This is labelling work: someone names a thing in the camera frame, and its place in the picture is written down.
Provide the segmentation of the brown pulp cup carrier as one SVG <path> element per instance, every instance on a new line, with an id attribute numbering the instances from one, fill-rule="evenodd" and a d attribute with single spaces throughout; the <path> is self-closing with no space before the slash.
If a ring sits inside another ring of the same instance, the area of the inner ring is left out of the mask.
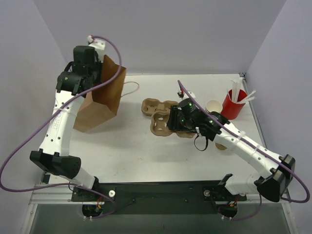
<path id="1" fill-rule="evenodd" d="M 171 106 L 178 105 L 178 102 L 166 100 L 164 102 L 159 101 L 158 99 L 154 98 L 146 98 L 143 100 L 141 105 L 141 111 L 146 116 L 152 116 L 156 111 L 165 111 L 169 112 Z"/>
<path id="2" fill-rule="evenodd" d="M 173 133 L 175 133 L 178 137 L 181 138 L 193 138 L 195 136 L 194 133 L 171 131 L 167 126 L 169 117 L 170 117 L 169 111 L 154 112 L 151 116 L 150 131 L 155 136 L 159 137 L 168 137 Z"/>

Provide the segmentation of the brown paper coffee cup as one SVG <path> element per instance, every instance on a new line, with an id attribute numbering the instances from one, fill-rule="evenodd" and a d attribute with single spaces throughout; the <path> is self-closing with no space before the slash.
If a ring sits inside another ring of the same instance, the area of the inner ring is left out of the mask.
<path id="1" fill-rule="evenodd" d="M 222 151 L 224 151 L 224 150 L 227 149 L 227 147 L 225 147 L 225 146 L 222 145 L 222 144 L 215 143 L 215 146 L 216 146 L 217 149 L 222 150 Z"/>

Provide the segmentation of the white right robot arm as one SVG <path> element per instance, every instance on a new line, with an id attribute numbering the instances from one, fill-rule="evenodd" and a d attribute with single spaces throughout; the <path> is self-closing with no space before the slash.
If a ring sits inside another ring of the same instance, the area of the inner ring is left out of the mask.
<path id="1" fill-rule="evenodd" d="M 221 184 L 232 195 L 259 193 L 267 200 L 279 202 L 293 179 L 295 159 L 273 153 L 246 136 L 218 112 L 207 113 L 187 98 L 170 108 L 167 122 L 173 132 L 187 132 L 205 137 L 235 153 L 256 173 L 249 177 L 226 175 Z"/>

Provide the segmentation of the brown paper bag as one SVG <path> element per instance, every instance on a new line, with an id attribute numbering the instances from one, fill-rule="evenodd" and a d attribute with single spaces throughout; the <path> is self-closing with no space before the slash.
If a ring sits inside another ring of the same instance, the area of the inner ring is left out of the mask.
<path id="1" fill-rule="evenodd" d="M 117 115 L 125 77 L 126 68 L 122 66 L 112 82 L 86 95 L 74 123 L 75 130 L 87 132 Z"/>

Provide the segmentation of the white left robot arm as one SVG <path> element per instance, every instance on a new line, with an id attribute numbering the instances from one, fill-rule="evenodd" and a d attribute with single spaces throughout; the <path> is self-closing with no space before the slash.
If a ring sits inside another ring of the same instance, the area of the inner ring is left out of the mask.
<path id="1" fill-rule="evenodd" d="M 78 111 L 84 102 L 84 91 L 100 83 L 105 42 L 88 39 L 88 45 L 73 49 L 74 60 L 58 76 L 55 105 L 46 136 L 37 151 L 30 153 L 30 160 L 43 171 L 60 176 L 71 183 L 83 186 L 82 194 L 96 200 L 100 188 L 94 185 L 95 177 L 81 166 L 81 159 L 70 155 L 70 138 Z"/>

